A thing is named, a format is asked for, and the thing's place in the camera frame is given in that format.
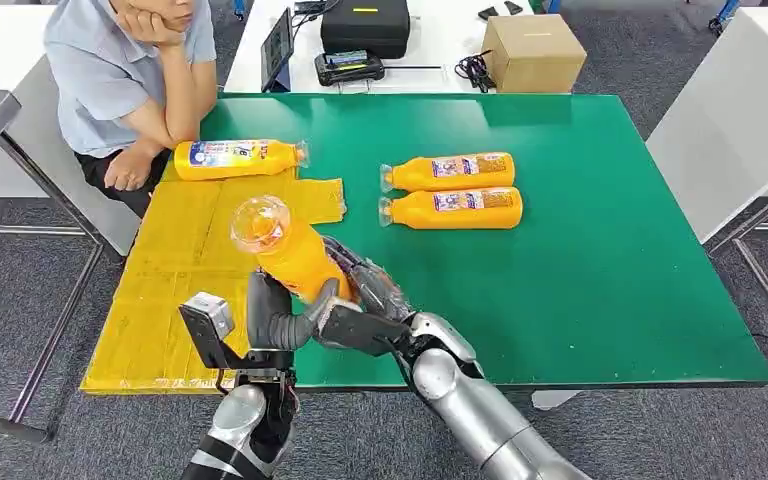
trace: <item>gray carpet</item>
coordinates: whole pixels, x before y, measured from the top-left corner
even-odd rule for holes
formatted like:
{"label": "gray carpet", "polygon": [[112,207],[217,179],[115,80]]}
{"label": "gray carpet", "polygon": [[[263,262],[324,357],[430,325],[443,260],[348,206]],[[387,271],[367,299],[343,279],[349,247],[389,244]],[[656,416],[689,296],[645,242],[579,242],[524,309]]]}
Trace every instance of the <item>gray carpet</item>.
{"label": "gray carpet", "polygon": [[[230,0],[212,0],[220,78],[242,26]],[[579,92],[619,93],[646,136],[713,43],[713,0],[565,0],[589,53]],[[0,221],[64,222],[47,201],[0,201]],[[768,234],[749,239],[768,268]],[[0,414],[21,389],[86,258],[81,240],[0,238]],[[714,261],[754,331],[768,301],[734,249]],[[103,259],[29,411],[59,427],[53,443],[0,437],[0,479],[174,479],[204,433],[216,396],[93,397],[76,391],[121,267]],[[768,357],[768,340],[759,340]],[[768,387],[588,391],[549,412],[512,401],[564,455],[600,479],[768,479]],[[410,394],[302,394],[285,479],[480,478]]]}

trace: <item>bottle cap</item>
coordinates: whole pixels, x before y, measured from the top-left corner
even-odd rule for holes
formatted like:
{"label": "bottle cap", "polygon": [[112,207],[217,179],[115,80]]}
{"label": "bottle cap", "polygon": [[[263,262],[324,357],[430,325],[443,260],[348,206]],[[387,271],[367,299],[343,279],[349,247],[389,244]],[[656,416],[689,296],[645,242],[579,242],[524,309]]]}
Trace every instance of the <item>bottle cap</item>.
{"label": "bottle cap", "polygon": [[244,252],[261,253],[278,243],[290,226],[290,209],[278,197],[253,197],[231,217],[231,240]]}
{"label": "bottle cap", "polygon": [[300,167],[310,166],[310,148],[304,140],[296,144],[296,163]]}
{"label": "bottle cap", "polygon": [[381,191],[384,193],[393,189],[393,167],[381,165]]}
{"label": "bottle cap", "polygon": [[393,223],[392,209],[393,201],[389,198],[381,197],[381,199],[378,200],[378,223],[380,223],[382,227],[386,227]]}

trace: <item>light blue shirt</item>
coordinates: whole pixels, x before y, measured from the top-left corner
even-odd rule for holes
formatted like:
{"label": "light blue shirt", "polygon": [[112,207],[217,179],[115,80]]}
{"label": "light blue shirt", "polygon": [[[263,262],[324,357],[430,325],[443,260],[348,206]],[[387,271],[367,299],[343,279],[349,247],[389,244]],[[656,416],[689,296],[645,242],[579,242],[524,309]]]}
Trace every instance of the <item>light blue shirt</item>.
{"label": "light blue shirt", "polygon": [[[191,63],[210,62],[210,4],[195,2],[184,46]],[[46,27],[45,50],[60,89],[60,130],[78,153],[103,158],[128,147],[137,134],[122,117],[149,97],[166,104],[157,48],[123,32],[109,0],[61,0]]]}

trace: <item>flattened cardboard box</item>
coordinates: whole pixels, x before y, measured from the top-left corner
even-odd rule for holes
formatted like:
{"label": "flattened cardboard box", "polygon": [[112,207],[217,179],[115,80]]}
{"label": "flattened cardboard box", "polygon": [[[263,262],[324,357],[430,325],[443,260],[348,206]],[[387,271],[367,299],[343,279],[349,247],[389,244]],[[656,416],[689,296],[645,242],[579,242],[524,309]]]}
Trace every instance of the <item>flattened cardboard box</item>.
{"label": "flattened cardboard box", "polygon": [[587,52],[560,15],[490,17],[481,51],[496,91],[567,93]]}

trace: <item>white table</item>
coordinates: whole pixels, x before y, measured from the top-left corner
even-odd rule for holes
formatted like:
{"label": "white table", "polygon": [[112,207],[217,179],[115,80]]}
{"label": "white table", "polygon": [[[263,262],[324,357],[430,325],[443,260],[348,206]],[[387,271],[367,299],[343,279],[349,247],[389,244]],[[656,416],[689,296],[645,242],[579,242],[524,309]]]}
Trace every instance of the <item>white table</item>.
{"label": "white table", "polygon": [[[127,255],[139,218],[124,204],[86,183],[57,121],[57,85],[43,47],[47,5],[0,5],[0,90],[11,92],[22,109],[7,133],[77,206],[105,240]],[[0,197],[45,197],[0,148]]]}
{"label": "white table", "polygon": [[[440,66],[439,70],[388,70],[383,80],[350,82],[342,86],[319,85],[313,60],[323,53],[319,36],[321,19],[301,27],[290,58],[290,86],[293,93],[477,93],[468,80],[455,75],[453,68],[469,55],[481,53],[486,22],[478,12],[495,5],[488,0],[408,0],[411,33],[407,53],[403,58],[384,60],[385,66]],[[528,2],[516,2],[532,14]],[[225,91],[260,93],[260,46],[275,22],[290,7],[292,0],[258,0],[249,12],[248,23],[240,40]],[[506,12],[504,6],[497,11]]]}
{"label": "white table", "polygon": [[[737,11],[646,146],[701,243],[768,196],[768,7]],[[734,244],[768,294],[742,240],[767,219],[768,205],[709,252]]]}

